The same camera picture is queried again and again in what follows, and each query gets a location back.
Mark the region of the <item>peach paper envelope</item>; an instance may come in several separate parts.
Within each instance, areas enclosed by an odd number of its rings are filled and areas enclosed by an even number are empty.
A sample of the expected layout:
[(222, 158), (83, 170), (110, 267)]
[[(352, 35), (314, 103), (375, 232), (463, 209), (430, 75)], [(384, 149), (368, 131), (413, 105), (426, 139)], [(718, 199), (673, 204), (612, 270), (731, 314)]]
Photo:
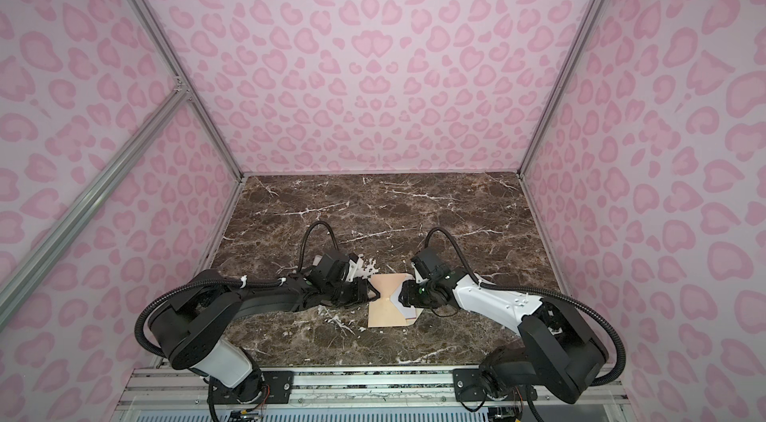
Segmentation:
[(380, 294), (378, 300), (370, 302), (368, 314), (368, 327), (405, 327), (417, 322), (421, 308), (403, 306), (398, 298), (401, 294), (402, 284), (408, 280), (415, 280), (411, 274), (375, 274), (370, 282), (373, 288)]

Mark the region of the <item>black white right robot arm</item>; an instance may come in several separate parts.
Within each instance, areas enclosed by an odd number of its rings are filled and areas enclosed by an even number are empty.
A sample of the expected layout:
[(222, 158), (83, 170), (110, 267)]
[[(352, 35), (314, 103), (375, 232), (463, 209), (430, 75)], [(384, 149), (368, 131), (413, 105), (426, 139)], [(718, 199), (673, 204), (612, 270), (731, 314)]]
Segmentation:
[(452, 306), (512, 330), (519, 347), (501, 346), (479, 364), (478, 390), (489, 398), (542, 385), (573, 404), (590, 387), (618, 380), (626, 348), (614, 327), (593, 308), (553, 290), (497, 286), (468, 274), (405, 280), (395, 290), (407, 308)]

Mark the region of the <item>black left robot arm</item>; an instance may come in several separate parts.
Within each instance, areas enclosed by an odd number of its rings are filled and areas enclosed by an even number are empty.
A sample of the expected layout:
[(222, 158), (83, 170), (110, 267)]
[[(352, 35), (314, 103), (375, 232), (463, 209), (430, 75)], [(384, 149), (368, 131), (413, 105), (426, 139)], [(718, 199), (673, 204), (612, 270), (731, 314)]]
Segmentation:
[(379, 298), (370, 280), (347, 280), (343, 270), (311, 270), (276, 280), (225, 278), (205, 270), (150, 302), (138, 316), (134, 336), (173, 369), (189, 370), (250, 402), (265, 391), (265, 377), (252, 356), (225, 340), (232, 322), (317, 306), (354, 308)]

